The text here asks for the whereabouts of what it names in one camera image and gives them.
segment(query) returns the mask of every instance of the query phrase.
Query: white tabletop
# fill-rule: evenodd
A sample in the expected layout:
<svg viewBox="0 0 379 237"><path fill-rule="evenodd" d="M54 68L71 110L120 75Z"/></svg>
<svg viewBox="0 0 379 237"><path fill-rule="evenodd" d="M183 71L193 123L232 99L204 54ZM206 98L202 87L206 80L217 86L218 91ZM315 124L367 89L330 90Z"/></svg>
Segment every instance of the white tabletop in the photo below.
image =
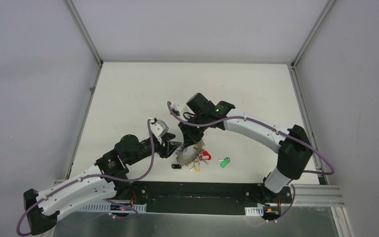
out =
<svg viewBox="0 0 379 237"><path fill-rule="evenodd" d="M169 132L182 134L166 102L185 103L201 92L217 104L224 100L273 124L303 126L286 65L198 63L104 63L86 120L71 177L89 166L127 134L149 137L147 119L166 122ZM184 166L173 170L176 155L155 162L146 181L260 183L276 166L277 154L240 134L209 128L203 138L212 155L199 173ZM225 168L219 159L230 157ZM150 158L129 166L129 178L147 170ZM306 169L315 170L310 159ZM317 176L303 174L298 184L318 184Z"/></svg>

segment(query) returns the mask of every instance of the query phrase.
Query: red key tag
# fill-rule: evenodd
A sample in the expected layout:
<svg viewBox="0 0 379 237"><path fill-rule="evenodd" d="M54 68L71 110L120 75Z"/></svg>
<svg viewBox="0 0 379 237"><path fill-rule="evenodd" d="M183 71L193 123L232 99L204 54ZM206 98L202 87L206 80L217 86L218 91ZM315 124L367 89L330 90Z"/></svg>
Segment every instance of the red key tag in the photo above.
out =
<svg viewBox="0 0 379 237"><path fill-rule="evenodd" d="M207 151L204 151L200 156L200 160L211 160L211 155Z"/></svg>

